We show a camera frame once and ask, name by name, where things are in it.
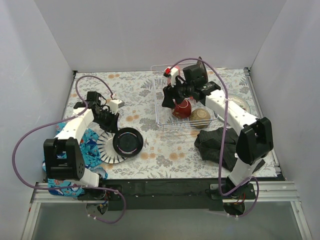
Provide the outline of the red floral bowl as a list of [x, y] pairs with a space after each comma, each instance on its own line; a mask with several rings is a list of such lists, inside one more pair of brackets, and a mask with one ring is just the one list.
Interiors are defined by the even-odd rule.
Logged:
[[175, 108], [172, 110], [172, 115], [178, 119], [187, 119], [192, 113], [192, 106], [187, 99], [184, 99], [182, 103], [175, 103]]

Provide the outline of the black round plate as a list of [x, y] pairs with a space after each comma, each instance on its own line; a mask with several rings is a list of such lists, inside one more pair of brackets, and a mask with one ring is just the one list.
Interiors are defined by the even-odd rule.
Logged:
[[121, 128], [112, 140], [115, 152], [124, 158], [138, 155], [143, 148], [143, 144], [143, 136], [137, 129], [132, 127]]

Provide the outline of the pink plastic cup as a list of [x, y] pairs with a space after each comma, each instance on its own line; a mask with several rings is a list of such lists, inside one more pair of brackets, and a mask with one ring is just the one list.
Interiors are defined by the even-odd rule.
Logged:
[[170, 84], [172, 87], [174, 87], [176, 85], [176, 77], [179, 76], [180, 74], [181, 74], [180, 67], [176, 65], [168, 73], [167, 84], [168, 85]]

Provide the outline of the beige bowl black inside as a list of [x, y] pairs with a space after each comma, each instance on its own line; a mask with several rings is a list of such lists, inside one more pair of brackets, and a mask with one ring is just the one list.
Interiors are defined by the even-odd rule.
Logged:
[[197, 108], [189, 116], [189, 124], [197, 129], [206, 128], [211, 123], [211, 115], [204, 108]]

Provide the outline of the black floral square plate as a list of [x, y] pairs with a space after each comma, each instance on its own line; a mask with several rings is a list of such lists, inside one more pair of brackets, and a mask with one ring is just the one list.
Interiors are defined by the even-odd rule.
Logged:
[[208, 73], [205, 64], [202, 61], [203, 59], [199, 56], [196, 65], [200, 68], [201, 75], [204, 77], [206, 82], [208, 82]]

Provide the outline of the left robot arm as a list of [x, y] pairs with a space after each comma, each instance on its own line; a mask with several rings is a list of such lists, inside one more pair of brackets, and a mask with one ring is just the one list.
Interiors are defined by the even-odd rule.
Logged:
[[118, 130], [119, 108], [124, 106], [120, 99], [111, 99], [102, 104], [102, 95], [89, 91], [86, 100], [78, 101], [73, 107], [73, 115], [53, 139], [43, 144], [44, 168], [48, 181], [48, 191], [53, 195], [78, 197], [89, 188], [95, 200], [106, 196], [106, 187], [100, 183], [102, 176], [91, 169], [99, 165], [99, 154], [85, 157], [87, 136], [92, 131], [91, 123], [115, 134]]

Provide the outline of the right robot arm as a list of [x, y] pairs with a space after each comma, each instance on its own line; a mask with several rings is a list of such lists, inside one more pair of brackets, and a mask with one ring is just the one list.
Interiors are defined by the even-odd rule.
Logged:
[[174, 109], [184, 99], [193, 98], [224, 116], [224, 125], [230, 125], [238, 136], [235, 147], [237, 160], [225, 184], [219, 183], [218, 189], [221, 196], [237, 199], [245, 192], [244, 186], [251, 180], [256, 167], [274, 148], [271, 121], [248, 113], [229, 98], [225, 86], [209, 81], [201, 60], [182, 71], [183, 76], [173, 66], [164, 70], [163, 75], [170, 83], [162, 90], [162, 106]]

